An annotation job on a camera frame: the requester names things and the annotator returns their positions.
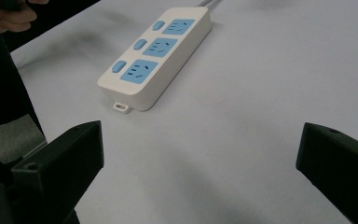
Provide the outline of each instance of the blue outlet panel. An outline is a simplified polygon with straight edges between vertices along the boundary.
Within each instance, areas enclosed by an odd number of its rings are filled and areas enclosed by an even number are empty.
[[[162,32],[164,35],[183,35],[195,20],[173,20]]]
[[[120,77],[121,80],[141,84],[152,73],[158,63],[146,60],[136,60]]]
[[[170,38],[157,38],[150,46],[144,51],[144,55],[162,58],[173,48],[177,39]]]

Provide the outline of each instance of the blue switch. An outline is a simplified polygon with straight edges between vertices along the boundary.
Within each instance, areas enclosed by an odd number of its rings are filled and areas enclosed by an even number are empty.
[[[153,30],[157,31],[161,29],[161,27],[165,24],[164,21],[156,21],[156,23],[153,25]]]
[[[147,43],[145,39],[140,39],[136,41],[136,43],[133,45],[133,49],[141,49],[144,47],[144,45]]]
[[[112,72],[114,73],[118,73],[121,71],[121,69],[123,69],[123,67],[126,65],[127,63],[124,61],[118,61],[117,63],[115,63],[115,65],[113,65],[112,67]]]

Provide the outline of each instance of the power strip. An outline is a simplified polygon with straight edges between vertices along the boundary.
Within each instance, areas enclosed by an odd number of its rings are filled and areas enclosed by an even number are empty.
[[[98,86],[117,111],[149,109],[211,29],[207,7],[168,9],[103,73]]]

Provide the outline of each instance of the white table surface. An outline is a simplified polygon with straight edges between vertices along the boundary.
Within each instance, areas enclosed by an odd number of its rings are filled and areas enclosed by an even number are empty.
[[[166,9],[199,2],[102,0],[12,53],[48,141],[102,122],[81,223],[350,223],[296,156],[305,122],[358,140],[358,1],[216,1],[157,103],[112,109],[101,74]]]

